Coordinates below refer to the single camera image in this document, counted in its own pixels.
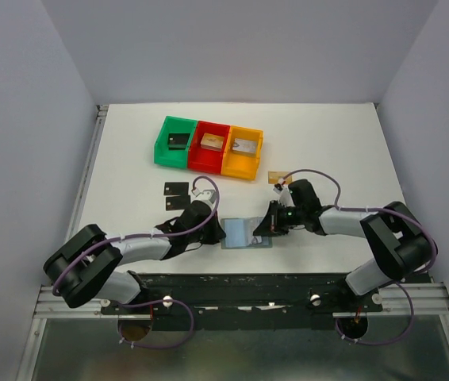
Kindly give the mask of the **silver VIP card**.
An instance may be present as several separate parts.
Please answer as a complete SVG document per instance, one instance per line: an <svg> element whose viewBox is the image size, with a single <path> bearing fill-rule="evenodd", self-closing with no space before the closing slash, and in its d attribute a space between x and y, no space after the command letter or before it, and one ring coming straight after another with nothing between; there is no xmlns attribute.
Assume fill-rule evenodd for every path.
<svg viewBox="0 0 449 381"><path fill-rule="evenodd" d="M261 236L251 236L249 239L250 246L261 245L263 243L263 238Z"/></svg>

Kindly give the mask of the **gold VIP card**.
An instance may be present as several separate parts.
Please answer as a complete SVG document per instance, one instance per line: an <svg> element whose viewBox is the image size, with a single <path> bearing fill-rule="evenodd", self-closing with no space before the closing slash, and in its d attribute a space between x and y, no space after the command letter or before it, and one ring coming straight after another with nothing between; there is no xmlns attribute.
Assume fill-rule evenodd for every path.
<svg viewBox="0 0 449 381"><path fill-rule="evenodd" d="M268 171L267 179L269 184L276 184L282 181L285 184L293 182L293 177L288 171Z"/></svg>

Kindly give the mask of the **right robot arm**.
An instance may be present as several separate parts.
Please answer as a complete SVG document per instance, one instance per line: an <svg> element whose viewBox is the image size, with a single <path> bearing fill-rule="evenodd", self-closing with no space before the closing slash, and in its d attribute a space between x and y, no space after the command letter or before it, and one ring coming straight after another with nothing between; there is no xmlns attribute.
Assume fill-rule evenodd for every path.
<svg viewBox="0 0 449 381"><path fill-rule="evenodd" d="M401 281L432 264L437 250L407 206L392 202L383 208L339 208L320 203L306 179L276 185L279 199L269 203L255 236L279 237L302 227L319 236L343 235L367 241L373 258L344 278L344 291L356 297Z"/></svg>

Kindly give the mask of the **black credit card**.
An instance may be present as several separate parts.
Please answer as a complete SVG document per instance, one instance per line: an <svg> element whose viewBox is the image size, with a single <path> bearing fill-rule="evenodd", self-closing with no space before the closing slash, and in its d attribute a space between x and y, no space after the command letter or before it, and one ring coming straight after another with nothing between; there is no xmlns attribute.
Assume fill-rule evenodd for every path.
<svg viewBox="0 0 449 381"><path fill-rule="evenodd" d="M164 196L183 196L189 192L188 182L167 182L164 183L163 195Z"/></svg>

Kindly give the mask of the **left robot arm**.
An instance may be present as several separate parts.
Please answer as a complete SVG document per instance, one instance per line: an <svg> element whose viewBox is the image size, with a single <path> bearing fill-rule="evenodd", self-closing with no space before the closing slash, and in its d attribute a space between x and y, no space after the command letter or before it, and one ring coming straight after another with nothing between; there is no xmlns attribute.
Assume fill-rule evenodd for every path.
<svg viewBox="0 0 449 381"><path fill-rule="evenodd" d="M140 279L131 271L117 268L145 260L169 260L187 252L193 244L219 243L225 231L217 219L217 205L194 200L180 216L146 234L109 238L97 225L85 226L44 263L52 292L71 308L93 298L120 304L137 300L144 291Z"/></svg>

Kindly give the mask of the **sage green card holder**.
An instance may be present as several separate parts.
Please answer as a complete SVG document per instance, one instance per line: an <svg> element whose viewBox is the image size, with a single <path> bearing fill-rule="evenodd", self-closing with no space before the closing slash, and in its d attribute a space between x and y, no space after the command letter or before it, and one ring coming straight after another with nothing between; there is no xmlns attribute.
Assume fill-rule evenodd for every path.
<svg viewBox="0 0 449 381"><path fill-rule="evenodd" d="M223 218L221 227L226 232L226 238L221 241L222 249L252 249L252 248L271 248L272 241L269 237L262 237L261 245L250 246L249 239L253 231L261 222L261 217L248 218Z"/></svg>

